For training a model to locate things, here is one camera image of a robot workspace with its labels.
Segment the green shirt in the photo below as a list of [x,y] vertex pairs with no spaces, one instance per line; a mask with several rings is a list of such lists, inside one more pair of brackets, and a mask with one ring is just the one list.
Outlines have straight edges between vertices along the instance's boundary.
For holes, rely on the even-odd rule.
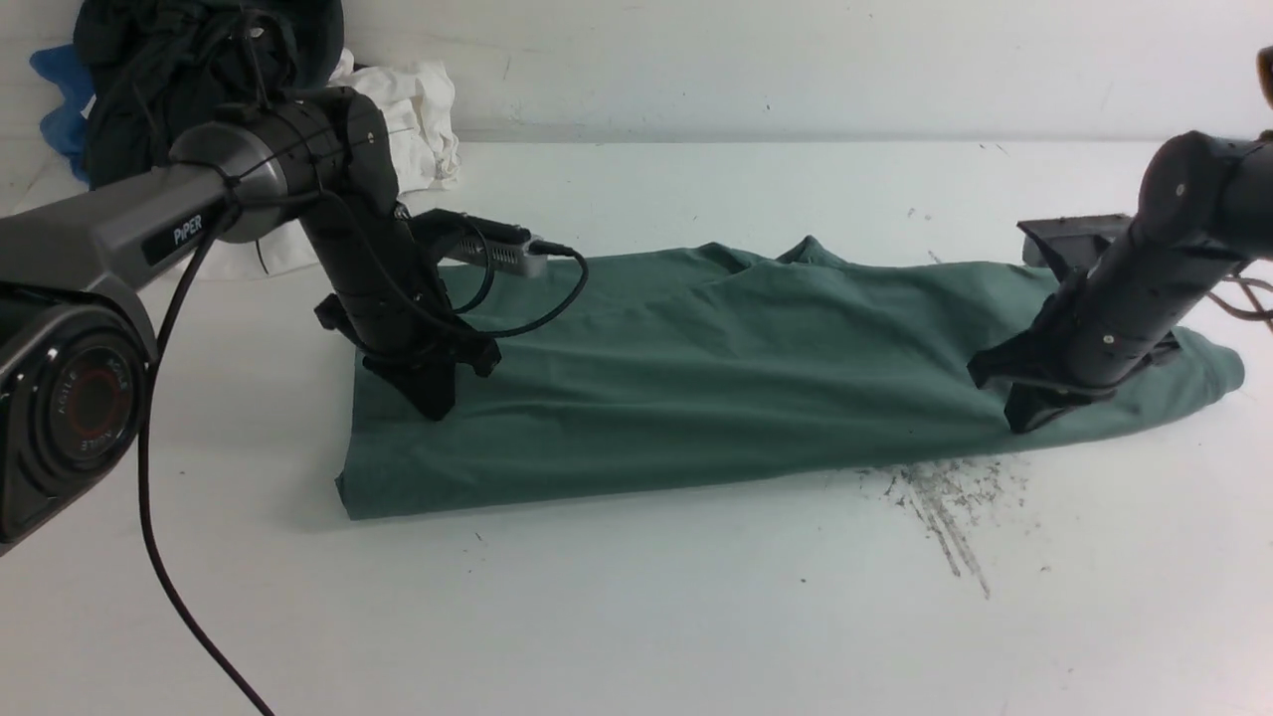
[[[457,405],[421,418],[356,368],[339,479],[353,519],[775,478],[1051,447],[1184,418],[1241,386],[1237,354],[1178,329],[1183,352],[1105,404],[1017,436],[1007,386],[966,364],[1026,329],[1045,270],[974,262],[848,264],[806,238],[777,260],[708,245],[591,261],[560,319],[500,341],[489,378],[458,371]],[[443,270],[462,303],[481,282]],[[524,324],[578,276],[554,261],[500,276],[470,316]]]

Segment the white cloth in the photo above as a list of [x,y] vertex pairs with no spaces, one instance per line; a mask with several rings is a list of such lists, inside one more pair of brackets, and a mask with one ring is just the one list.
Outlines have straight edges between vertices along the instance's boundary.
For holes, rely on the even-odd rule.
[[[451,129],[456,85],[442,62],[419,62],[407,70],[355,71],[354,55],[345,50],[330,84],[356,89],[384,113],[400,194],[454,186],[460,172],[460,139]],[[317,262],[300,223],[290,222],[261,238],[260,254],[256,243],[218,242],[204,260],[199,278],[260,279]]]
[[442,62],[416,62],[406,70],[354,70],[354,55],[345,50],[331,84],[356,89],[384,113],[398,191],[454,185],[460,172],[460,139],[451,129],[456,85]]

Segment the dirt mark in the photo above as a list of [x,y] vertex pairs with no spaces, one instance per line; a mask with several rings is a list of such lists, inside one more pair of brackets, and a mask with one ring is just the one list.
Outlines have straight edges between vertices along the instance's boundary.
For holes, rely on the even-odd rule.
[[[1003,455],[858,473],[880,482],[887,478],[889,489],[880,499],[903,508],[909,502],[910,512],[919,524],[937,538],[951,573],[956,577],[971,575],[981,587],[981,595],[990,599],[990,584],[973,549],[969,531],[983,525],[1001,526],[1008,521],[1036,525],[1032,517],[1026,520],[1025,515],[1030,483],[1027,468],[1029,462],[1020,455]],[[903,490],[909,494],[909,501],[895,498],[895,493]]]

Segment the robotic arm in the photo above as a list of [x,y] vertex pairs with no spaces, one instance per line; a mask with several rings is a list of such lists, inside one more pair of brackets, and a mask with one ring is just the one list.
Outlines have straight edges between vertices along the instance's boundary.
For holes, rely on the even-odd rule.
[[397,194],[383,116],[342,88],[224,107],[177,140],[171,167],[0,219],[0,554],[132,445],[160,357],[137,290],[213,240],[299,218],[335,289],[322,325],[442,419],[457,363],[489,376],[500,355],[457,316],[437,262],[495,255],[488,271],[530,275],[544,254],[578,255],[460,214],[409,219]]
[[[1273,107],[1273,47],[1259,55]],[[1114,396],[1180,349],[1171,329],[1220,282],[1273,257],[1273,132],[1255,141],[1189,132],[1167,141],[1134,218],[1025,222],[1039,262],[1062,282],[1034,324],[978,353],[978,387],[1012,385],[1004,414],[1025,433]],[[1263,313],[1259,319],[1268,319]]]

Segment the pile of clothes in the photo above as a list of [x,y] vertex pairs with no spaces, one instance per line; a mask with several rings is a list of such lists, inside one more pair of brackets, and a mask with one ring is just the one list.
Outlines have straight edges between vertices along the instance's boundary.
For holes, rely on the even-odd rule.
[[[41,122],[45,140],[90,189],[164,166],[172,143],[211,121],[216,106],[255,99],[255,74],[238,39],[244,8],[269,13],[281,31],[251,33],[262,75],[294,65],[284,87],[353,87],[384,112],[401,192],[454,183],[454,85],[446,68],[355,65],[344,47],[340,0],[84,0],[74,43],[31,57],[64,97]],[[66,195],[83,190],[74,183]],[[292,223],[256,245],[218,245],[200,278],[260,278],[314,262],[303,229]]]

